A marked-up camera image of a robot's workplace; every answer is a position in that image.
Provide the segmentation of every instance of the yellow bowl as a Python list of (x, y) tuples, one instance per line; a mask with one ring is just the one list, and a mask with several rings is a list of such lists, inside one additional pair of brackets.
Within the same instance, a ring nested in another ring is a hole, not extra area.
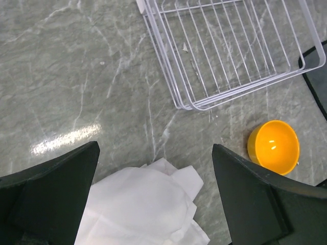
[(286, 122), (268, 121), (250, 135), (247, 150), (252, 162), (280, 175), (294, 169), (300, 155), (300, 143)]

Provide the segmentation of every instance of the gray marble surface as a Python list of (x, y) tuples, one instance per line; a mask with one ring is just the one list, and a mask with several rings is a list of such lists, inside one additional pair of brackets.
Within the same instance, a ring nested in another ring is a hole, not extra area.
[[(327, 2), (307, 2), (327, 39)], [(307, 33), (299, 39), (310, 48)], [(246, 157), (251, 130), (281, 119), (301, 143), (288, 177), (311, 185), (327, 178), (327, 122), (302, 77), (207, 112), (177, 110), (134, 0), (0, 0), (0, 74), (0, 176), (90, 140), (101, 148), (95, 182), (161, 157), (192, 165), (204, 180), (195, 220), (214, 245), (230, 236), (213, 143)]]

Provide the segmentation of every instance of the black mat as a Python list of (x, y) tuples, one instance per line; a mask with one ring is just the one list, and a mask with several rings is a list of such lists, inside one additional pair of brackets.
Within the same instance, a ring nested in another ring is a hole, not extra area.
[[(327, 54), (327, 41), (322, 43), (323, 49)], [(319, 63), (319, 56), (315, 47), (309, 49), (303, 54), (306, 62), (306, 68), (316, 67)], [(322, 68), (307, 72), (303, 77), (315, 98), (318, 107), (327, 120), (327, 64)]]

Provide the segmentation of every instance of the white towel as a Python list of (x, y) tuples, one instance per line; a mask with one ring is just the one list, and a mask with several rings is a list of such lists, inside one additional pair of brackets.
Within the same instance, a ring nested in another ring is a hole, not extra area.
[(202, 186), (165, 159), (118, 171), (91, 187), (75, 245), (207, 245), (193, 220)]

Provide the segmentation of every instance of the metal wire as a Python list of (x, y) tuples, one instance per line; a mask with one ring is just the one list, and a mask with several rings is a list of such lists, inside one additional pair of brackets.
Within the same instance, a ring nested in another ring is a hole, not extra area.
[[(315, 68), (306, 68), (285, 0), (144, 0), (176, 108), (208, 110), (322, 67), (326, 56), (306, 0), (298, 2), (320, 57)], [(293, 62), (299, 56), (301, 68)]]

